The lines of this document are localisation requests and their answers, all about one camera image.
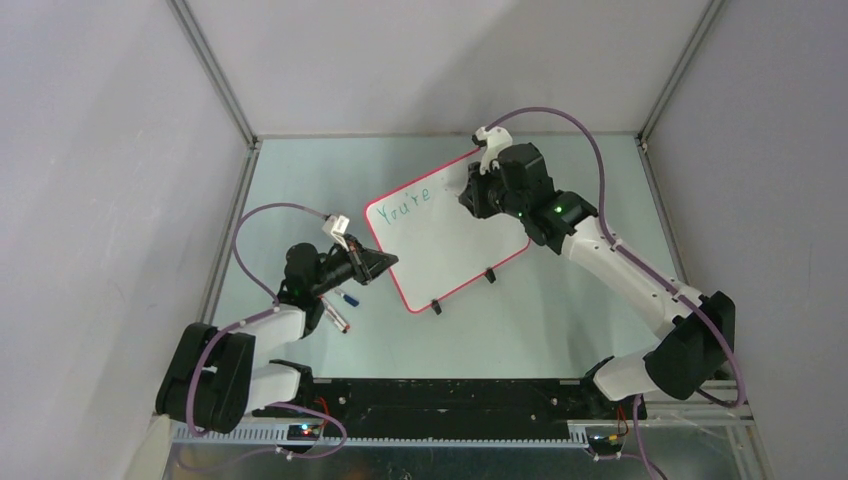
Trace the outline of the red framed whiteboard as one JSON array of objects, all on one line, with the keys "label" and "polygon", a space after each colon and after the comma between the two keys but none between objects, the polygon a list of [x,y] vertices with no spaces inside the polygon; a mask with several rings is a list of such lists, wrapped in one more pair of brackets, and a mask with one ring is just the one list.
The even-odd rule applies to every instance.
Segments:
[{"label": "red framed whiteboard", "polygon": [[521,255],[531,245],[507,216],[473,217],[458,202],[473,149],[370,201],[363,215],[405,309],[422,313]]}]

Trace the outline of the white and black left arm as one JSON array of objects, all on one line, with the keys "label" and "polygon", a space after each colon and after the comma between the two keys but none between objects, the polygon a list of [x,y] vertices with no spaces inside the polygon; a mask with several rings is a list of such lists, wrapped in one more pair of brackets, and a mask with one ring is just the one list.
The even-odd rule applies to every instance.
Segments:
[{"label": "white and black left arm", "polygon": [[316,390],[310,368],[273,360],[271,353],[316,330],[327,313],[328,292],[349,280],[367,285],[398,258],[346,234],[326,253],[299,243],[285,259],[270,307],[222,328],[202,322],[185,328],[155,399],[157,414],[202,435],[229,433],[245,414],[277,402],[292,416],[312,411]]}]

